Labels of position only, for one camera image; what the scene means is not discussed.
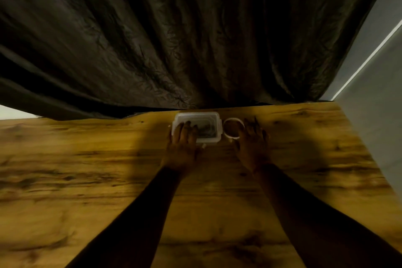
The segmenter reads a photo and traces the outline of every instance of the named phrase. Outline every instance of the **forearm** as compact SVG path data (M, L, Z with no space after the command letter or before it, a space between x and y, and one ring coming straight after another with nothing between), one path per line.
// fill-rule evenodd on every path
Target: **forearm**
M265 165L254 174L307 267L390 267L402 255L379 236Z
M180 174L162 168L145 190L67 267L150 267Z

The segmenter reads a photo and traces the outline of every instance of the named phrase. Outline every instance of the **plastic container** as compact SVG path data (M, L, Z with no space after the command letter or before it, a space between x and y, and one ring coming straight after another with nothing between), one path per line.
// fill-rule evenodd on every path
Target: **plastic container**
M191 122L191 127L198 126L197 143L218 143L222 138L222 120L217 112L180 112L174 117L172 135L177 125Z

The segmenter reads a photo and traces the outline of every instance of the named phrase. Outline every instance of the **dirty hand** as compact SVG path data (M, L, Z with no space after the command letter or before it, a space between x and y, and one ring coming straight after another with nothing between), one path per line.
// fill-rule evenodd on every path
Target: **dirty hand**
M238 122L239 139L234 141L234 149L240 162L254 174L260 166L270 164L269 137L257 119L250 122L244 119L244 127Z
M195 166L195 160L199 152L196 141L198 127L190 127L190 121L180 123L168 135L168 144L163 155L161 167L178 171L182 177L187 175Z

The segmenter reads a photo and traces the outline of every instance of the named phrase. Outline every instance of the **wooden table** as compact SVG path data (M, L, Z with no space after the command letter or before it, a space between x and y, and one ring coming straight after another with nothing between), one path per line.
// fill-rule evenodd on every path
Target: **wooden table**
M257 116L273 160L402 251L402 210L336 103L217 110ZM0 121L0 266L63 267L158 170L176 112L124 120ZM153 267L303 267L251 175L222 139L180 185Z

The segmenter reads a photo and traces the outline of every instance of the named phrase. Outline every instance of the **dark curtain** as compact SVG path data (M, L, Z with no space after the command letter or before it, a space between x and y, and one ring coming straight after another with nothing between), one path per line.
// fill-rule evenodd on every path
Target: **dark curtain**
M316 101L375 0L1 0L0 104L58 120Z

